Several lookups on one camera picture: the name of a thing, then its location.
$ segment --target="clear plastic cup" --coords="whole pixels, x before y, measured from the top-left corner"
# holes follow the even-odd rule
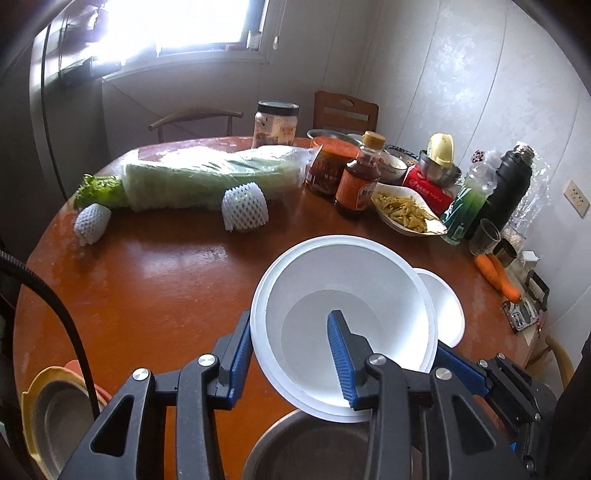
[[[483,218],[470,240],[470,253],[474,256],[489,254],[499,241],[501,234],[495,224],[488,218]]]

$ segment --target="jar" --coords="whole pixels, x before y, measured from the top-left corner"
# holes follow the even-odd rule
[[[252,148],[262,145],[293,145],[299,111],[300,107],[295,103],[259,102]]]
[[[381,176],[378,159],[386,139],[365,132],[362,142],[357,158],[347,163],[335,195],[335,207],[343,216],[358,216],[369,206]]]
[[[332,137],[316,137],[312,146],[322,149],[306,174],[306,185],[314,193],[333,197],[347,162],[357,157],[359,147]]]

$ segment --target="orange label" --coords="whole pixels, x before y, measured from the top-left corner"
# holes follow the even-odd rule
[[[349,210],[365,210],[376,184],[377,181],[359,179],[345,170],[336,192],[336,201]]]

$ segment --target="metal screw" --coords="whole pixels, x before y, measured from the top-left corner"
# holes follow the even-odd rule
[[[138,368],[136,371],[134,371],[132,376],[134,380],[141,382],[150,376],[150,371],[147,368]]]
[[[199,365],[202,367],[209,367],[216,362],[216,358],[214,355],[206,353],[205,355],[200,356],[197,362],[199,362]]]
[[[374,353],[373,355],[369,356],[369,363],[372,365],[383,365],[386,363],[386,357],[384,357],[381,353]]]
[[[449,380],[452,377],[452,373],[447,368],[438,368],[435,370],[435,376],[439,380]]]

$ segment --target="wall outlet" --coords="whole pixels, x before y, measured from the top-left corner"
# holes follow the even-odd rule
[[[576,186],[576,183],[572,180],[566,186],[564,190],[564,196],[581,216],[581,218],[584,218],[585,213],[587,213],[587,210],[589,210],[589,201],[587,200],[587,197],[583,195],[583,192],[581,192],[580,188]]]

